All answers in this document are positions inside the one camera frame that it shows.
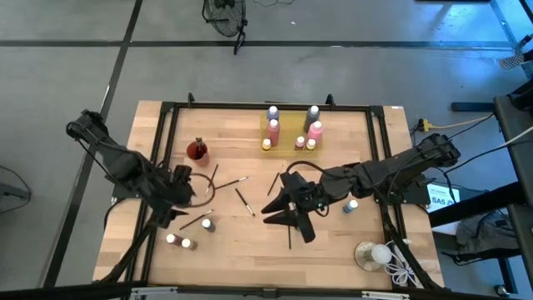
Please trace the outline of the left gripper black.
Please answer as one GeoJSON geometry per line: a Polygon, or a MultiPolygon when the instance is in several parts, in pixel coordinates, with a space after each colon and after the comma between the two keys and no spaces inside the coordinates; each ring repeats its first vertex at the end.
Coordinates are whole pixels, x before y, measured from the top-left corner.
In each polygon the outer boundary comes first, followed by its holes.
{"type": "MultiPolygon", "coordinates": [[[[196,195],[189,177],[174,182],[156,181],[155,189],[157,196],[164,203],[178,208],[189,208],[192,205],[192,197],[196,195]]],[[[169,215],[158,218],[158,227],[168,228],[171,218],[187,215],[187,212],[172,209],[169,215]]]]}

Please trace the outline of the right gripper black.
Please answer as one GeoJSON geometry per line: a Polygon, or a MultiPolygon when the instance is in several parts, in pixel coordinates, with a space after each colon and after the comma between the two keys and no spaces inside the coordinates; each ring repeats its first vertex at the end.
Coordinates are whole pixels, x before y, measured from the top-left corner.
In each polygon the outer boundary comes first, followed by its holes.
{"type": "Polygon", "coordinates": [[[263,222],[297,228],[304,243],[310,243],[316,234],[309,213],[326,217],[330,211],[330,197],[321,184],[306,181],[298,172],[284,172],[281,182],[283,192],[262,209],[262,214],[282,212],[264,218],[263,222]]]}

